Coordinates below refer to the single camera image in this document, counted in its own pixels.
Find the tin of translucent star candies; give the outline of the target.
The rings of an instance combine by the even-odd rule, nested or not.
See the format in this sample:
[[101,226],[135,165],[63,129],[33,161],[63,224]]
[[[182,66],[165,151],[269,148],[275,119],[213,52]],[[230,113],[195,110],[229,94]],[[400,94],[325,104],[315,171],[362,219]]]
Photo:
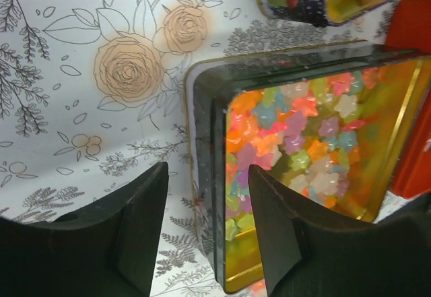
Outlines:
[[376,219],[430,88],[430,55],[366,41],[194,64],[185,78],[197,233],[226,293],[263,278],[248,169]]

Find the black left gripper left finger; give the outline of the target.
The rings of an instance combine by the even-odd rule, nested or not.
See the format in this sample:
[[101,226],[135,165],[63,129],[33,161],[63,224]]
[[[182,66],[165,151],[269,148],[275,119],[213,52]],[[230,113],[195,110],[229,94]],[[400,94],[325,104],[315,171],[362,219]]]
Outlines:
[[168,192],[159,162],[58,220],[1,220],[2,296],[149,296]]

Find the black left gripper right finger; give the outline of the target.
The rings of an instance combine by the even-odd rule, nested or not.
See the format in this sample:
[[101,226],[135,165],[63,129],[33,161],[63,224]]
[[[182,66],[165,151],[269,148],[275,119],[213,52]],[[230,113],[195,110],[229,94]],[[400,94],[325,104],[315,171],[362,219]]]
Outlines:
[[332,211],[248,171],[269,296],[429,296],[430,196],[379,223]]

